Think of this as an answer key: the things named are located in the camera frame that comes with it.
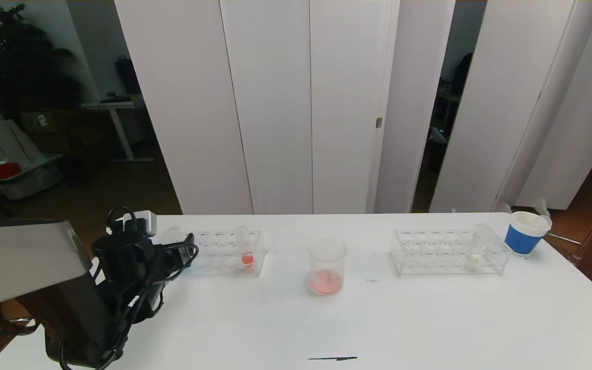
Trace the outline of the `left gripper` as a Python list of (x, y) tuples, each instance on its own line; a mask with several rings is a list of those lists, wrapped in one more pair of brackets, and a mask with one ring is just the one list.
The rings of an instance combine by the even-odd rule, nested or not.
[(160, 260), (160, 265), (165, 268), (190, 267), (191, 258), (195, 253), (194, 242), (194, 234), (189, 233), (184, 242), (155, 244), (155, 253)]

